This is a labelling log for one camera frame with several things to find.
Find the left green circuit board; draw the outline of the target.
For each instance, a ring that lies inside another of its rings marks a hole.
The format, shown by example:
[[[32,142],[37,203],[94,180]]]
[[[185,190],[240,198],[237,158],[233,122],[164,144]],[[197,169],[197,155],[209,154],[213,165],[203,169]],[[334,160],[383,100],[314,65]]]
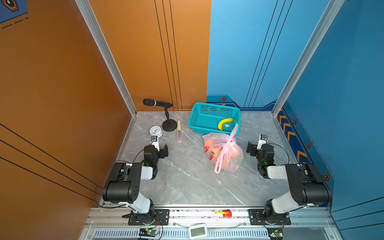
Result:
[[[160,232],[155,229],[140,229],[138,233],[139,239],[153,240],[160,236]]]

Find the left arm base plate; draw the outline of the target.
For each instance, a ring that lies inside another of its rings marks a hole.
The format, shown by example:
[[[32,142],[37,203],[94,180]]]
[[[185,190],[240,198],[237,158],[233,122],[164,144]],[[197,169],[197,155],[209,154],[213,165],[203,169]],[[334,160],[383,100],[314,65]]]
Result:
[[[155,209],[147,214],[135,214],[132,213],[128,220],[129,226],[152,226],[161,224],[167,226],[170,219],[169,209]]]

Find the teal plastic basket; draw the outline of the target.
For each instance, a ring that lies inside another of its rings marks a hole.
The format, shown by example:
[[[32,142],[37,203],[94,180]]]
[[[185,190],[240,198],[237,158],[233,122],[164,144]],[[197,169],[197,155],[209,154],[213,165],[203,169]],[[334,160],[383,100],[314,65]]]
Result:
[[[223,129],[223,131],[218,130],[219,122],[227,118],[234,119],[231,127]],[[235,124],[239,125],[237,135],[241,129],[241,111],[239,108],[201,102],[194,104],[188,122],[188,126],[194,133],[203,135],[209,133],[230,134]]]

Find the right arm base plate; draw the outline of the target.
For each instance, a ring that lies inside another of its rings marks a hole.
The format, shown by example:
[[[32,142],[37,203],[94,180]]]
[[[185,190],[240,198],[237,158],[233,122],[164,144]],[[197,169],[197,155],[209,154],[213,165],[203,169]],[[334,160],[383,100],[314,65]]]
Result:
[[[289,226],[292,224],[289,214],[267,215],[262,209],[249,209],[248,214],[252,226]]]

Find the right circuit board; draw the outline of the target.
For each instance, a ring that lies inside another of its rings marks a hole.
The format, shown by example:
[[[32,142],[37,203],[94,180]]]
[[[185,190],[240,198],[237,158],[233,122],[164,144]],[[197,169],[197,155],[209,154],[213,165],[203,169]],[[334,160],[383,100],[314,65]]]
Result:
[[[270,240],[283,240],[284,232],[283,229],[273,229],[273,228],[267,228],[268,236]]]

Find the white digital timer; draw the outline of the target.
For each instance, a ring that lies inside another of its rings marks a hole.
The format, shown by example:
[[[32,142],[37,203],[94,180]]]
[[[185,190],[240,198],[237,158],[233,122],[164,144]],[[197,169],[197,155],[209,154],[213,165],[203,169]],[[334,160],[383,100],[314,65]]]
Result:
[[[206,224],[195,224],[188,227],[189,239],[197,240],[206,238],[208,236],[208,229]]]

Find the yellow banana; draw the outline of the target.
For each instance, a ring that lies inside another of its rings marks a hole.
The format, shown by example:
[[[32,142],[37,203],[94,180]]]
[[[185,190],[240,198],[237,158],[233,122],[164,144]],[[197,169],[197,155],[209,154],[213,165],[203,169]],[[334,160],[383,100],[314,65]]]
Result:
[[[233,121],[234,121],[234,119],[232,119],[232,118],[227,118],[227,119],[221,120],[218,124],[218,130],[223,131],[223,129],[228,129],[228,128],[224,128],[223,125],[224,124],[230,124],[231,125]]]

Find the pink plastic bag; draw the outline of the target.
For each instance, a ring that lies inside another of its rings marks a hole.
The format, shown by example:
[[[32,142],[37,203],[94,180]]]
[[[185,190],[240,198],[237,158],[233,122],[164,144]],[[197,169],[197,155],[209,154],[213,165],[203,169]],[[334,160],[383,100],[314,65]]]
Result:
[[[238,131],[238,124],[235,124],[232,132],[209,133],[203,136],[206,155],[210,162],[215,166],[214,172],[219,174],[221,171],[235,172],[244,161],[244,152],[237,144],[235,138]]]

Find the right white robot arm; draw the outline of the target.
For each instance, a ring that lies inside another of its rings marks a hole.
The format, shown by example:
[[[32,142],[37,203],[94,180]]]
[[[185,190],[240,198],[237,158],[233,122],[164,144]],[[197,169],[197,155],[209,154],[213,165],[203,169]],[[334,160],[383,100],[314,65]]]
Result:
[[[308,204],[321,205],[332,201],[332,192],[313,164],[276,165],[275,151],[270,144],[254,145],[248,142],[247,153],[258,160],[258,171],[265,179],[287,180],[289,191],[268,200],[264,218],[287,215]]]

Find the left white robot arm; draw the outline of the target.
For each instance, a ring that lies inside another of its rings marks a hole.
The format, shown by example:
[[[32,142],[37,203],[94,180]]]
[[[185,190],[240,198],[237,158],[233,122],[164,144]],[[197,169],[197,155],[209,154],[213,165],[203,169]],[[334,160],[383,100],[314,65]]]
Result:
[[[167,145],[160,150],[148,145],[144,147],[144,160],[141,162],[131,165],[115,163],[103,189],[103,200],[128,207],[139,216],[153,218],[154,203],[140,193],[140,184],[141,181],[155,179],[159,160],[168,156]]]

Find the white round clock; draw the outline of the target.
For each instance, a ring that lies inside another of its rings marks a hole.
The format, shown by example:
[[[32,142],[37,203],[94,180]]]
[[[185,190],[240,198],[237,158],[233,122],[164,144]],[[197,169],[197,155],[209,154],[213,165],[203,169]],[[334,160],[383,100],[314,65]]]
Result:
[[[153,126],[150,128],[150,135],[160,138],[163,135],[163,129],[160,126]]]

